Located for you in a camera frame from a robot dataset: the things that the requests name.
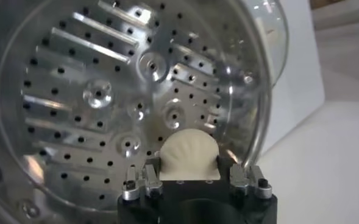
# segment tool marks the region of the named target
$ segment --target countersunk screw hole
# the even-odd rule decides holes
[[[57,131],[57,132],[54,133],[54,137],[55,137],[56,139],[59,139],[59,138],[62,137],[62,134]]]
[[[76,122],[80,122],[82,120],[82,118],[80,116],[75,116],[74,119],[75,119]]]
[[[40,156],[46,156],[48,153],[45,150],[40,151]]]
[[[29,133],[34,133],[35,129],[34,129],[33,127],[28,127],[28,128],[27,128],[27,131],[28,131]]]
[[[30,64],[31,65],[37,65],[38,64],[37,58],[30,59]]]
[[[23,82],[23,85],[24,85],[25,87],[29,88],[29,87],[32,86],[32,82],[29,81],[29,80],[25,80],[25,81]]]
[[[57,95],[59,93],[59,89],[52,88],[51,93],[52,93],[52,95]]]

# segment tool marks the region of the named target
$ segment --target metal perforated plate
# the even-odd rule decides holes
[[[47,222],[89,221],[72,214],[90,211],[106,223],[126,169],[141,170],[184,128],[206,131],[222,156],[247,162],[266,127],[259,117],[268,116],[269,82],[253,25],[239,6],[110,0],[24,6],[0,61],[0,131],[35,190],[9,189],[11,204],[22,204],[25,214],[33,206]],[[19,172],[12,166],[0,170]]]

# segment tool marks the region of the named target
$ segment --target metal clamp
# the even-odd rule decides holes
[[[132,201],[140,198],[140,186],[137,183],[136,168],[131,166],[126,173],[126,181],[123,185],[123,199]]]
[[[250,186],[250,180],[246,177],[244,169],[239,164],[234,164],[229,169],[230,184],[244,193],[248,194],[248,188]]]
[[[150,198],[158,198],[163,193],[163,183],[157,178],[152,164],[145,165],[145,189]]]
[[[269,181],[264,178],[259,166],[250,167],[250,176],[254,182],[255,195],[260,199],[269,199],[272,197],[272,187]]]

